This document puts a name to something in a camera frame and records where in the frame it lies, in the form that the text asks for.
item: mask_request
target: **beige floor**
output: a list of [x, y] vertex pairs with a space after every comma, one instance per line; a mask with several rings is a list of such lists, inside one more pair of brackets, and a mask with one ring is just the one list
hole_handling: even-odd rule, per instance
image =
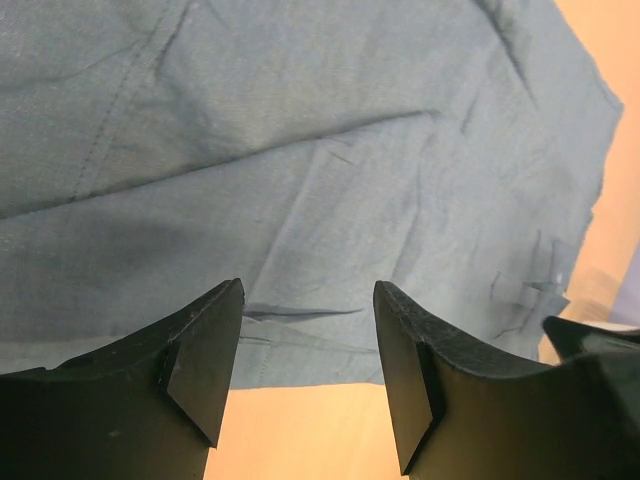
[[[640, 238], [640, 0], [557, 3], [626, 104], [565, 312], [606, 320]], [[382, 387], [234, 391], [206, 478], [393, 480], [394, 448]]]

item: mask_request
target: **black plastic part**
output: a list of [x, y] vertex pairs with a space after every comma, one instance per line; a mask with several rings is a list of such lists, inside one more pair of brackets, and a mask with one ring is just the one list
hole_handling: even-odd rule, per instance
[[240, 281], [227, 281], [56, 369], [1, 375], [0, 479], [201, 479], [243, 304]]
[[412, 479], [640, 478], [640, 354], [558, 367], [513, 356], [421, 308], [374, 294], [398, 458]]
[[558, 317], [542, 325], [562, 360], [583, 353], [640, 352], [640, 330], [614, 332]]

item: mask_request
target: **garment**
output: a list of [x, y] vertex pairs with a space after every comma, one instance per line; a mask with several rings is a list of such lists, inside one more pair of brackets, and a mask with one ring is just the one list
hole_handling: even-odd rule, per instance
[[236, 388], [381, 382], [376, 280], [529, 358], [566, 305], [621, 105], [551, 1], [0, 8], [5, 369], [236, 277]]

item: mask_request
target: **stitching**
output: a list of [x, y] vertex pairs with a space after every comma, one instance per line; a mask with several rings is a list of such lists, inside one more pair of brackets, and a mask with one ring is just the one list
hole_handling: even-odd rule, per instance
[[125, 84], [129, 80], [129, 77], [131, 76], [131, 72], [133, 71], [133, 68], [138, 64], [138, 60], [140, 59], [140, 56], [145, 51], [146, 47], [151, 43], [151, 40], [153, 39], [154, 35], [158, 31], [158, 28], [160, 27], [160, 24], [166, 18], [170, 6], [171, 6], [171, 0], [167, 0], [165, 2], [164, 8], [162, 9], [162, 12], [160, 12], [158, 20], [157, 20], [156, 24], [153, 27], [153, 30], [147, 36], [147, 38], [140, 44], [140, 48], [138, 49], [136, 54], [133, 56], [133, 59], [131, 60], [129, 68], [127, 69], [127, 71], [125, 72], [124, 76], [122, 77], [122, 80], [120, 81], [120, 84], [118, 85], [116, 93], [113, 96], [113, 99], [111, 100], [111, 102], [109, 103], [109, 106], [107, 107], [107, 112], [106, 112], [104, 118], [102, 119], [102, 122], [100, 122], [100, 126], [98, 127], [98, 132], [96, 133], [96, 137], [95, 137], [93, 143], [91, 144], [91, 148], [89, 149], [89, 153], [87, 154], [87, 157], [84, 159], [84, 162], [83, 162], [83, 165], [82, 165], [82, 169], [80, 170], [80, 175], [78, 177], [78, 181], [76, 182], [76, 186], [75, 186], [74, 191], [73, 191], [73, 196], [71, 197], [71, 201], [72, 202], [75, 202], [75, 201], [78, 200], [80, 187], [82, 186], [82, 182], [83, 182], [83, 180], [85, 178], [85, 175], [86, 175], [86, 172], [87, 172], [87, 168], [89, 167], [89, 164], [91, 163], [91, 158], [93, 157], [93, 155], [94, 155], [94, 153], [96, 151], [96, 147], [98, 146], [98, 143], [104, 137], [104, 133], [105, 133], [105, 131], [107, 129], [107, 126], [110, 123], [110, 119], [111, 119], [112, 113], [114, 111], [114, 108], [115, 108], [116, 104], [118, 103], [118, 100], [120, 99], [120, 97], [122, 97], [123, 93], [125, 91], [127, 91], [127, 89], [124, 88]]

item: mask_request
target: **orange surface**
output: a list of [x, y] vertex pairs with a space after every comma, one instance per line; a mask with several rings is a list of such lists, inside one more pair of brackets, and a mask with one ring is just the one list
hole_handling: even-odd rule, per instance
[[[640, 1], [558, 0], [626, 105], [566, 312], [605, 320], [640, 238]], [[207, 479], [398, 479], [382, 387], [232, 391]]]

